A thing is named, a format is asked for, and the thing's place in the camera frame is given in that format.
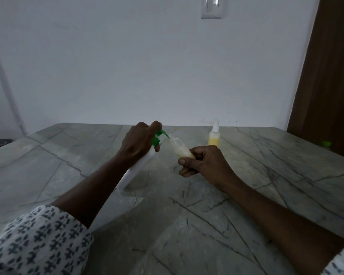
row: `bottle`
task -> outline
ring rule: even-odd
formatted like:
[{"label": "bottle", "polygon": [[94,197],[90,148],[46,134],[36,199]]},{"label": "bottle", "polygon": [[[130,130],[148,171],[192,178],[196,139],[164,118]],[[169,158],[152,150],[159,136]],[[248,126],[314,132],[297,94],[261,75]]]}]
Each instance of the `bottle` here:
[{"label": "bottle", "polygon": [[169,142],[170,146],[172,147],[174,153],[178,156],[178,158],[191,157],[195,159],[195,156],[188,150],[188,148],[179,138],[174,138],[170,136]]},{"label": "bottle", "polygon": [[142,158],[140,158],[138,162],[135,163],[135,165],[131,166],[126,171],[124,176],[121,178],[121,180],[117,184],[116,186],[117,189],[119,190],[124,189],[130,183],[130,181],[140,172],[140,170],[153,158],[153,156],[156,154],[156,151],[154,148],[159,144],[160,140],[158,139],[158,137],[161,134],[165,134],[167,138],[169,138],[167,133],[165,133],[162,129],[159,130],[156,133],[155,137],[153,138],[153,143],[148,153],[144,155]]},{"label": "bottle", "polygon": [[220,132],[219,132],[219,120],[214,120],[213,130],[209,133],[208,145],[215,145],[219,147]]}]

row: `person's left hand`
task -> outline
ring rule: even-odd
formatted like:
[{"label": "person's left hand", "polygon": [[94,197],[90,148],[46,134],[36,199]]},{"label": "person's left hand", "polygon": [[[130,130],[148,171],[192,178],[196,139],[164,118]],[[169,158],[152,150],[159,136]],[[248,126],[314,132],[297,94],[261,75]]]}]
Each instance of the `person's left hand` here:
[{"label": "person's left hand", "polygon": [[134,125],[126,134],[118,154],[135,164],[150,150],[155,134],[161,129],[159,121],[154,121],[150,126],[143,122]]}]

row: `white bottle cap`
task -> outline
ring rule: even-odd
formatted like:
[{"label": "white bottle cap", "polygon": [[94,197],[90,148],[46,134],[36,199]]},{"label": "white bottle cap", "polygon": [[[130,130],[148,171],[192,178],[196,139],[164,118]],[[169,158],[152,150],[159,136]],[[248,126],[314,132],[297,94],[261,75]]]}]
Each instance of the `white bottle cap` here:
[{"label": "white bottle cap", "polygon": [[219,120],[218,119],[214,120],[213,131],[219,132]]}]

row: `light switch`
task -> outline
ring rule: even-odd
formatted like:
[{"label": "light switch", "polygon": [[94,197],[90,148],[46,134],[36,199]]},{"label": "light switch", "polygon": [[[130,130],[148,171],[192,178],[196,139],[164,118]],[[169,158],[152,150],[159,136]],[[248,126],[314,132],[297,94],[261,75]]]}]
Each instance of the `light switch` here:
[{"label": "light switch", "polygon": [[223,0],[201,0],[202,18],[221,18]]}]

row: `brown wooden door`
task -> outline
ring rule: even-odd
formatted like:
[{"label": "brown wooden door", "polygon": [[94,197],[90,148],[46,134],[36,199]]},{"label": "brown wooden door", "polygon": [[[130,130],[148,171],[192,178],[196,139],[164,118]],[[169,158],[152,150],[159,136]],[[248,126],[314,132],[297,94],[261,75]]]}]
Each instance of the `brown wooden door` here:
[{"label": "brown wooden door", "polygon": [[320,0],[288,132],[344,156],[344,0]]}]

